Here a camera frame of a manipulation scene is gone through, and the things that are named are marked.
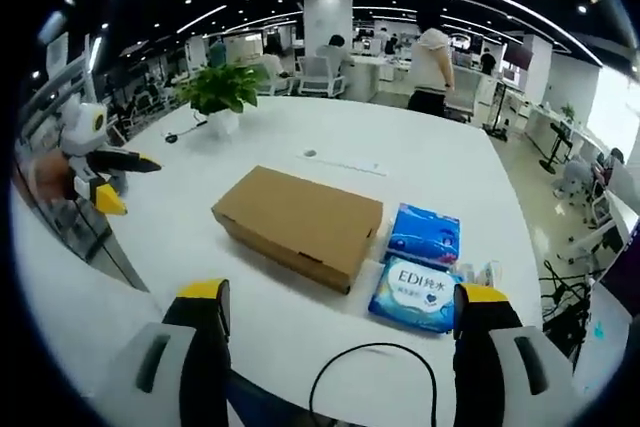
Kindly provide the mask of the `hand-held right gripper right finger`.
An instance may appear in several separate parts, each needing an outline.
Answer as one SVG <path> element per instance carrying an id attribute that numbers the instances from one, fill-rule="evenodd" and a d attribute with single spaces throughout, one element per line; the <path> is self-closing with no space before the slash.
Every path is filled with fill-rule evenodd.
<path id="1" fill-rule="evenodd" d="M 567 426 L 575 417 L 572 367 L 507 297 L 490 286 L 454 290 L 456 426 Z"/>

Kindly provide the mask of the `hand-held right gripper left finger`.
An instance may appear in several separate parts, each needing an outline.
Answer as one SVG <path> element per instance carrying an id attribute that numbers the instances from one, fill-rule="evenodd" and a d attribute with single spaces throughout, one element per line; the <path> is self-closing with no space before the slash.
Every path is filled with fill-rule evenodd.
<path id="1" fill-rule="evenodd" d="M 146 324 L 107 375 L 110 426 L 227 426 L 230 286 L 195 282 Z"/>

